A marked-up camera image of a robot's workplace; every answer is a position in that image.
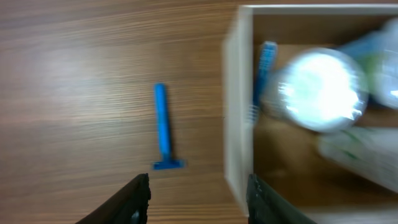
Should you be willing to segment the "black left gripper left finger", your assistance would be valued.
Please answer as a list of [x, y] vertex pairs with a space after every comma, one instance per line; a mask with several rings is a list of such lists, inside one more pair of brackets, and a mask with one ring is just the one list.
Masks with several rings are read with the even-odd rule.
[[146, 224], [150, 199], [149, 175], [139, 174], [76, 224]]

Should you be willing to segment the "white tube with gold cap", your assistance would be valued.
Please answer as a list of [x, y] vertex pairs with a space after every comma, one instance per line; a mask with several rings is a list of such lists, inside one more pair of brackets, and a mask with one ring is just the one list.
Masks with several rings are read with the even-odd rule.
[[397, 129], [352, 127], [322, 134], [318, 151], [326, 159], [397, 192]]

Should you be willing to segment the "blue razor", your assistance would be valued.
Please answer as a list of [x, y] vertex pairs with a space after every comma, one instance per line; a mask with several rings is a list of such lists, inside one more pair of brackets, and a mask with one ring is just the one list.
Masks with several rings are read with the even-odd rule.
[[158, 143], [161, 160], [155, 162], [155, 170], [183, 168], [183, 160], [174, 159], [169, 123], [169, 111], [167, 106], [167, 90], [163, 83], [154, 85], [154, 106], [157, 119]]

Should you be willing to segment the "blue toothbrush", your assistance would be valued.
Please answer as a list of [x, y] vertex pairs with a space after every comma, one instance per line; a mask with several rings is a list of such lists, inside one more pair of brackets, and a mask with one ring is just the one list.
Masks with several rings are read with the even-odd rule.
[[268, 74], [276, 60], [277, 51], [277, 44], [272, 41], [265, 41], [259, 51], [259, 60], [254, 77], [252, 103], [249, 108], [249, 120], [252, 125], [258, 121], [261, 110], [261, 96], [267, 84]]

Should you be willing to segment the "white round jar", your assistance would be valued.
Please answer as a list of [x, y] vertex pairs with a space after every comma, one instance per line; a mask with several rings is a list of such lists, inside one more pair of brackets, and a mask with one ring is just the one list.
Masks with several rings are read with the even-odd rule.
[[311, 131], [330, 133], [352, 126], [368, 103], [360, 65], [335, 49], [305, 50], [269, 75], [261, 103], [266, 111]]

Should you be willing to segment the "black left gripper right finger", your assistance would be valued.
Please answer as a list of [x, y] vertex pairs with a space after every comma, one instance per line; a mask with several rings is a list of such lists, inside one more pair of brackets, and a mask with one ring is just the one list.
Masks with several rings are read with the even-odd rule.
[[246, 201], [249, 224], [316, 224], [256, 174], [249, 175]]

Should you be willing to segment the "blue spray bottle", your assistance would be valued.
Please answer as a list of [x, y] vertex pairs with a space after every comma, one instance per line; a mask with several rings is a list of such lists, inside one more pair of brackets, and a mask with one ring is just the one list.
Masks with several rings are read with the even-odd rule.
[[397, 109], [397, 18], [380, 30], [336, 48], [349, 55], [366, 75], [371, 102]]

